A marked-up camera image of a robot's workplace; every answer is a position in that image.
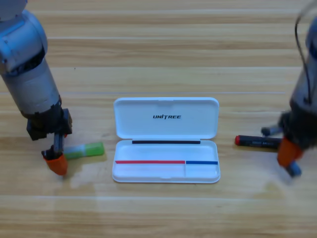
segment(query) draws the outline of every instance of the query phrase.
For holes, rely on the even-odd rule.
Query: glue stick cap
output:
[[[97,156],[105,153],[104,144],[102,142],[91,143],[85,145],[86,156]]]
[[[77,159],[86,156],[97,156],[105,153],[104,144],[102,142],[90,143],[64,149],[66,159]]]

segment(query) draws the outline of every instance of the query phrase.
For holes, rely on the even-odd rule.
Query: red marker cap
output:
[[[236,145],[240,145],[240,136],[239,135],[236,136],[235,143],[236,143]]]

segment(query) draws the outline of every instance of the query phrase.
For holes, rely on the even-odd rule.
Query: blue stripe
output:
[[[186,161],[187,165],[217,165],[218,161]]]

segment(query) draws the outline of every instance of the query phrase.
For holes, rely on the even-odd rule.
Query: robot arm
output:
[[[54,133],[54,145],[42,155],[51,170],[66,174],[63,140],[72,133],[45,54],[48,42],[38,19],[24,10],[26,0],[0,0],[0,75],[22,115],[32,140]]]
[[[316,5],[317,1],[309,4],[300,14],[297,24],[301,16]],[[296,161],[301,159],[306,150],[317,145],[317,18],[312,21],[306,37],[306,59],[301,52],[298,38],[297,43],[303,60],[303,70],[290,99],[291,110],[282,113],[278,126],[262,129],[264,136],[283,132],[277,161],[291,177],[301,175]]]

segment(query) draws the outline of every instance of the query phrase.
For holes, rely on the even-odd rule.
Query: wood grain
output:
[[[315,238],[316,151],[290,181],[276,152],[236,147],[288,109],[301,71],[294,20],[309,0],[31,0],[73,117],[65,145],[106,154],[48,170],[0,82],[0,237]],[[312,16],[300,26],[301,42]],[[214,97],[216,184],[124,184],[111,177],[120,97]]]

